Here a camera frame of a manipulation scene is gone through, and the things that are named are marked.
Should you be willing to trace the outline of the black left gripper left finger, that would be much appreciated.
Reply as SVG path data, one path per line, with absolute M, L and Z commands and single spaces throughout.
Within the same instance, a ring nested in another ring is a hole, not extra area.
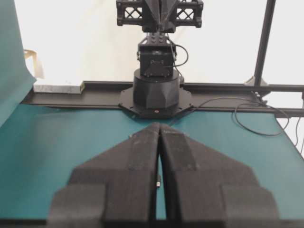
M 159 125 L 76 166 L 52 199 L 49 228 L 149 228 L 155 221 Z

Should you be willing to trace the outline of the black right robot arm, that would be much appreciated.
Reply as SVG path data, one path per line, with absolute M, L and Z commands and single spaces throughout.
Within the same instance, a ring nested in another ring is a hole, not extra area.
M 142 118 L 171 118 L 193 107 L 181 87 L 176 47 L 168 34 L 178 26 L 202 26 L 201 0 L 118 0 L 117 24 L 138 25 L 146 37 L 138 44 L 139 69 L 133 85 L 120 94 L 119 106 Z

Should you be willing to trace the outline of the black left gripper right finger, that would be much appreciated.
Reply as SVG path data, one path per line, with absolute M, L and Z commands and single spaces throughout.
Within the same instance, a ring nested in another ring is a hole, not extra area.
M 175 228 L 274 228 L 273 194 L 252 169 L 166 124 L 160 126 L 166 212 Z

